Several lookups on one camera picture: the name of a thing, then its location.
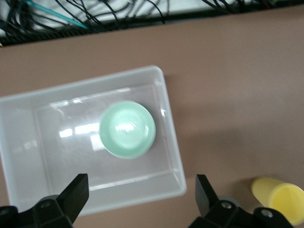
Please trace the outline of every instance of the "brown table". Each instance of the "brown table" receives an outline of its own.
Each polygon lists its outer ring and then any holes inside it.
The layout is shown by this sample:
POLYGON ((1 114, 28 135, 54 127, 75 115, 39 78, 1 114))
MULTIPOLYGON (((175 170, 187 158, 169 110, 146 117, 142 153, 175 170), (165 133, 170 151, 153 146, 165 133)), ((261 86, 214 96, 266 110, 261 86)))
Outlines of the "brown table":
MULTIPOLYGON (((185 228, 199 215, 196 173, 250 212, 260 206, 256 176, 304 189, 303 41, 298 6, 2 48, 0 96, 158 65, 187 193, 79 217, 75 227, 185 228)), ((1 171, 0 206, 8 203, 1 171)))

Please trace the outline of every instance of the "green ceramic dish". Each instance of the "green ceramic dish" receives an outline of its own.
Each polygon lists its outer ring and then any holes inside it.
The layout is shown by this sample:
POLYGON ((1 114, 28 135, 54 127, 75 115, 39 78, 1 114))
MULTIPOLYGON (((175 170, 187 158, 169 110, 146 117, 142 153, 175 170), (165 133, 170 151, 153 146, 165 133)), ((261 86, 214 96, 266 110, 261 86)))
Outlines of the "green ceramic dish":
POLYGON ((146 153, 155 139, 155 123, 142 105, 122 101, 110 106, 99 126, 104 147, 119 158, 136 158, 146 153))

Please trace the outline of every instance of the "yellow cup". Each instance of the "yellow cup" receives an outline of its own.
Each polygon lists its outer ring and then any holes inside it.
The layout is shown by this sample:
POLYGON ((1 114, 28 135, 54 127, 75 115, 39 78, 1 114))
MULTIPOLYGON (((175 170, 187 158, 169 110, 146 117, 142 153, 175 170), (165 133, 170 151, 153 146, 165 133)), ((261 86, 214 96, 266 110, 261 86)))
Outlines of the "yellow cup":
POLYGON ((251 190, 264 207, 281 212, 293 226, 304 222, 304 191, 298 186, 261 177, 252 182, 251 190))

